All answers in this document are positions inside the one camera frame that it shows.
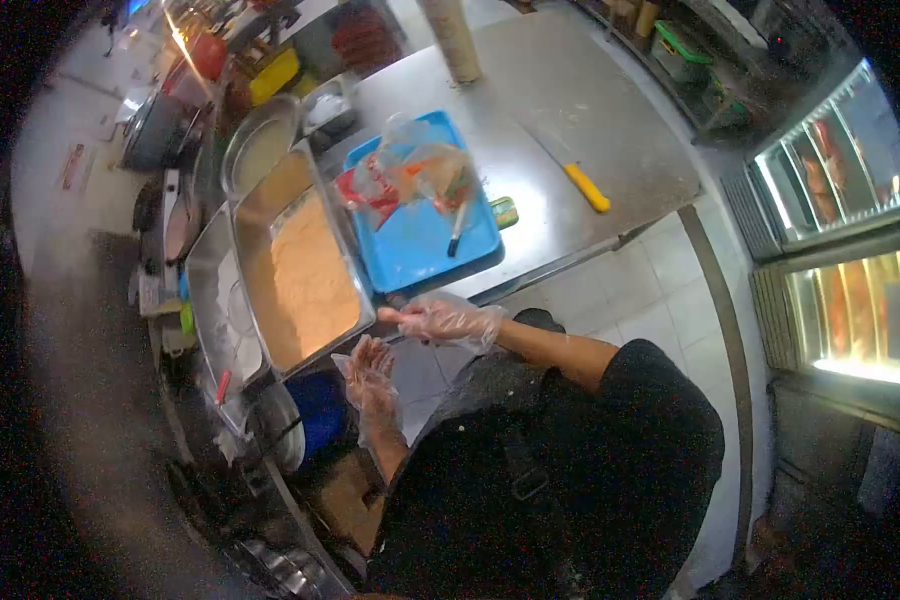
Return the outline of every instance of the hand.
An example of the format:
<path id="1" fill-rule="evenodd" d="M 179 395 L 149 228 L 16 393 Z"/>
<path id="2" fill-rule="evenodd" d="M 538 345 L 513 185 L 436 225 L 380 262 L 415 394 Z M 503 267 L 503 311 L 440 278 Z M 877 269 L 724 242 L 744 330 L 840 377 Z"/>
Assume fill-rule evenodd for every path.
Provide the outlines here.
<path id="1" fill-rule="evenodd" d="M 377 318 L 396 323 L 408 337 L 444 342 L 484 354 L 500 331 L 504 313 L 500 306 L 477 308 L 450 294 L 424 294 L 411 300 L 401 312 L 380 308 Z"/>
<path id="2" fill-rule="evenodd" d="M 391 382 L 394 354 L 379 338 L 363 335 L 350 356 L 334 355 L 346 381 L 346 399 L 364 416 L 396 416 L 396 388 Z"/>

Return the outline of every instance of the red handle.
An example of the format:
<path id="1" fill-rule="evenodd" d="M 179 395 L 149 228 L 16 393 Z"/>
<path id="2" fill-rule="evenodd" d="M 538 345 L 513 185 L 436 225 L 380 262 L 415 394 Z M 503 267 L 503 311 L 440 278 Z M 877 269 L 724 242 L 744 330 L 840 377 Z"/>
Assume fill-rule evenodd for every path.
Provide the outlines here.
<path id="1" fill-rule="evenodd" d="M 216 388 L 216 404 L 224 403 L 224 395 L 227 393 L 227 388 L 230 386 L 230 376 L 231 372 L 228 368 L 223 372 L 223 377 L 219 378 L 219 387 Z"/>

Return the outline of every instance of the stainless steel counter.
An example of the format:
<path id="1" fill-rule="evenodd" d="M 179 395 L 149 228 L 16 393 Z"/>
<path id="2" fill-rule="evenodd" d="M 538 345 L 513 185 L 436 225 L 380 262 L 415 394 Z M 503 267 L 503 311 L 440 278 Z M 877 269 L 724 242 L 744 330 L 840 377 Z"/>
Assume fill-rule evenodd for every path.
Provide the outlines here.
<path id="1" fill-rule="evenodd" d="M 364 129 L 320 160 L 325 176 L 336 175 L 392 114 L 450 114 L 487 198 L 513 198 L 520 220 L 501 232 L 502 262 L 445 291 L 493 302 L 692 201 L 700 180 L 680 141 L 586 32 L 538 12 L 475 30 L 473 39 L 484 73 L 475 83 L 456 85 L 436 46 L 361 81 L 355 101 Z M 567 146 L 610 210 L 595 212 L 517 119 Z"/>

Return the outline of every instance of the orange batter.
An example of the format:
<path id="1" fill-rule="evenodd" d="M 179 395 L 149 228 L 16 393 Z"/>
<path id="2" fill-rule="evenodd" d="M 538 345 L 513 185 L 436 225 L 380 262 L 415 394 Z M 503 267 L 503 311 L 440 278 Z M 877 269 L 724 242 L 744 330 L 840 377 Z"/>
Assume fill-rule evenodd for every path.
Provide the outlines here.
<path id="1" fill-rule="evenodd" d="M 313 189 L 273 240 L 270 258 L 276 305 L 293 322 L 299 360 L 356 325 L 360 297 Z"/>

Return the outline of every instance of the display refrigerator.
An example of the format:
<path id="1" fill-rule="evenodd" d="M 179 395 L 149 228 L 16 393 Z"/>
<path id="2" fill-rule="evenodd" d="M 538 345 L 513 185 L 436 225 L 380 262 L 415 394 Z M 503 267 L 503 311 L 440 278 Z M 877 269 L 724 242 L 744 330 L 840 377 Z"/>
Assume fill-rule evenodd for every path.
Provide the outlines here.
<path id="1" fill-rule="evenodd" d="M 900 124 L 870 63 L 721 182 L 757 261 L 900 222 Z"/>
<path id="2" fill-rule="evenodd" d="M 761 266 L 751 289 L 769 366 L 839 382 L 878 413 L 900 398 L 900 226 Z"/>

